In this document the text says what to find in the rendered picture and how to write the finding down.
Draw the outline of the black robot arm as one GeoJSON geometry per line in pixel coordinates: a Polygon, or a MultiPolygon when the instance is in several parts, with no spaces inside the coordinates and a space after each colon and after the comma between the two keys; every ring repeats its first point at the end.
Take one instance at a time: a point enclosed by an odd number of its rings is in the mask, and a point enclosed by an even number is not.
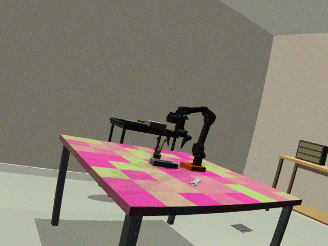
{"type": "MultiPolygon", "coordinates": [[[[209,110],[206,106],[201,106],[201,107],[179,107],[178,110],[173,113],[170,112],[167,115],[167,122],[170,123],[176,123],[178,125],[185,125],[185,121],[186,119],[188,119],[188,117],[186,115],[189,115],[191,113],[197,113],[197,112],[201,112],[203,115],[203,127],[201,130],[201,135],[199,137],[199,140],[197,143],[195,143],[192,147],[192,152],[193,152],[193,163],[191,163],[192,165],[195,166],[199,166],[199,167],[203,167],[202,164],[202,159],[206,157],[205,153],[204,153],[204,142],[206,140],[208,131],[210,129],[210,126],[214,123],[215,119],[216,119],[216,115],[209,110]],[[185,115],[185,116],[184,116],[185,115]]],[[[187,136],[188,131],[186,131],[185,129],[176,129],[176,135],[178,136],[187,136]]]]}

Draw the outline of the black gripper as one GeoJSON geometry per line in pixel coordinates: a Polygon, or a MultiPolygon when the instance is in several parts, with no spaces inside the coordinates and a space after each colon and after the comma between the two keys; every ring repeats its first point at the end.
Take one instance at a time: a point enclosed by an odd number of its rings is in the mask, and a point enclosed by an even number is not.
{"type": "MultiPolygon", "coordinates": [[[[176,135],[176,132],[175,132],[177,128],[179,128],[179,129],[184,129],[184,126],[176,124],[176,125],[175,125],[174,133],[171,132],[171,131],[169,131],[169,130],[164,130],[163,133],[164,133],[165,136],[167,137],[167,144],[168,144],[168,146],[169,146],[169,141],[170,141],[170,135],[178,136],[178,135],[176,135]]],[[[182,140],[182,144],[181,144],[181,149],[182,149],[182,147],[184,146],[184,144],[185,144],[187,141],[191,140],[191,139],[192,139],[192,136],[190,136],[190,135],[183,136],[183,140],[182,140]]]]}

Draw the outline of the grey two-pronged flat bar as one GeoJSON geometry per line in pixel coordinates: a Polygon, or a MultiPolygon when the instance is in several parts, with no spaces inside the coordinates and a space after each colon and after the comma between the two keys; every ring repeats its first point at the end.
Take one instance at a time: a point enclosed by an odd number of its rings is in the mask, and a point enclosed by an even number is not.
{"type": "Polygon", "coordinates": [[[197,178],[195,179],[193,182],[190,182],[189,184],[194,183],[195,186],[197,186],[197,184],[201,181],[201,179],[197,178]]]}

